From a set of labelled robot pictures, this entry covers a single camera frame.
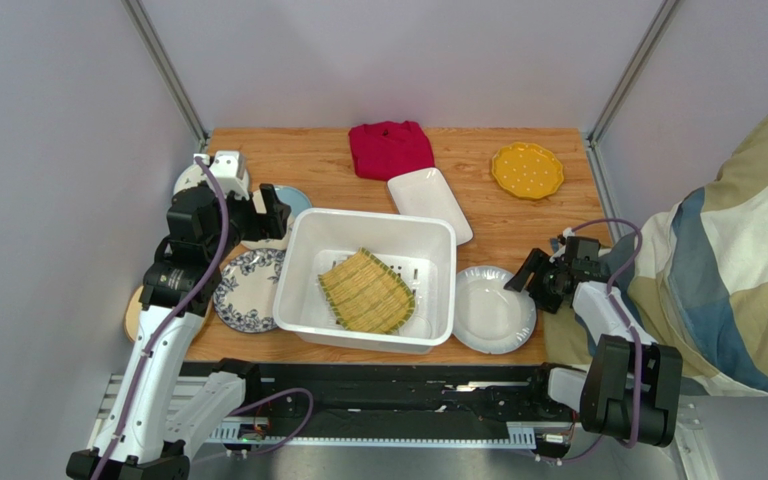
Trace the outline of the white round plate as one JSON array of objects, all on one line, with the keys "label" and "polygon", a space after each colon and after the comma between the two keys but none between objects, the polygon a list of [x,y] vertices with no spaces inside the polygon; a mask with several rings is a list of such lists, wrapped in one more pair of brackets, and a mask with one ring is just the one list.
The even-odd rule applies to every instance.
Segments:
[{"label": "white round plate", "polygon": [[453,335],[470,349],[490,355],[511,353],[534,333],[537,309],[525,293],[509,291],[513,278],[495,266],[469,267],[457,274]]}]

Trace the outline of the yellow polka dot plate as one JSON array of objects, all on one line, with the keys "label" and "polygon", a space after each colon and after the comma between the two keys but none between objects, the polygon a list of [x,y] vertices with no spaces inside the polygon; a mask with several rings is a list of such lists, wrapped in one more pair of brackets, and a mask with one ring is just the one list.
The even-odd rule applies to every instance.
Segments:
[{"label": "yellow polka dot plate", "polygon": [[527,200],[554,195],[565,180],[564,167],[553,152],[524,142],[501,147],[491,158],[490,173],[503,191]]}]

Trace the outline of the woven bamboo tray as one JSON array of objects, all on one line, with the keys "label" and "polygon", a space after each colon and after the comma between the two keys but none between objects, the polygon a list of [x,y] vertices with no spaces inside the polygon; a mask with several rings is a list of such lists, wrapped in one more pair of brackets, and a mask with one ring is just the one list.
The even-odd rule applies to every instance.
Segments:
[{"label": "woven bamboo tray", "polygon": [[318,284],[348,331],[391,335],[415,313],[415,294],[400,274],[365,248],[320,274]]}]

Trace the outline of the white rectangular plate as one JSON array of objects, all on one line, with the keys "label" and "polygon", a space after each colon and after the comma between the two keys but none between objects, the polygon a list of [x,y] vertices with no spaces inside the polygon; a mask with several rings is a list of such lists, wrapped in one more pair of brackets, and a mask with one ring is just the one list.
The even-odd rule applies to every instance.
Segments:
[{"label": "white rectangular plate", "polygon": [[387,181],[390,196],[401,215],[438,219],[448,222],[457,245],[474,238],[474,232],[453,190],[436,167],[393,177]]}]

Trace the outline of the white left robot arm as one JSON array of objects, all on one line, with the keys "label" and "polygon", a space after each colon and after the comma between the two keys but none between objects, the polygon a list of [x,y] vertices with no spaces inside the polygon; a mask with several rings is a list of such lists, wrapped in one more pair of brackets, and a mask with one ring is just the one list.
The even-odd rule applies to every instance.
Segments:
[{"label": "white left robot arm", "polygon": [[205,322],[221,281],[219,265],[243,241],[279,239],[291,213],[271,184],[260,187],[265,210],[205,182],[172,198],[169,233],[143,277],[141,311],[124,381],[94,444],[70,455],[71,479],[186,479],[212,429],[245,399],[258,367],[224,359],[206,384],[168,415],[186,352]]}]

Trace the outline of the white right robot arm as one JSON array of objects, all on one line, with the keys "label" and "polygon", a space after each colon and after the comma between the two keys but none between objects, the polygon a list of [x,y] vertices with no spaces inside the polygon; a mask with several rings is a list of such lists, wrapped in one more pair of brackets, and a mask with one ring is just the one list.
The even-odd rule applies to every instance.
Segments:
[{"label": "white right robot arm", "polygon": [[547,397],[576,412],[584,430],[627,444],[667,447],[676,429],[683,359],[635,321],[598,240],[568,236],[550,255],[533,249],[505,288],[555,313],[568,300],[596,350],[590,366],[545,364]]}]

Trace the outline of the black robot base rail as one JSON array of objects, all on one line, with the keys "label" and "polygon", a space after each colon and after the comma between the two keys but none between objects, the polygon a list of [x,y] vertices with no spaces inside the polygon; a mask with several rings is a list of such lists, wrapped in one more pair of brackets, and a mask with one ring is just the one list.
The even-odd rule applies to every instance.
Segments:
[{"label": "black robot base rail", "polygon": [[302,438],[505,440],[508,427],[567,430],[539,366],[259,363],[243,404],[266,434]]}]

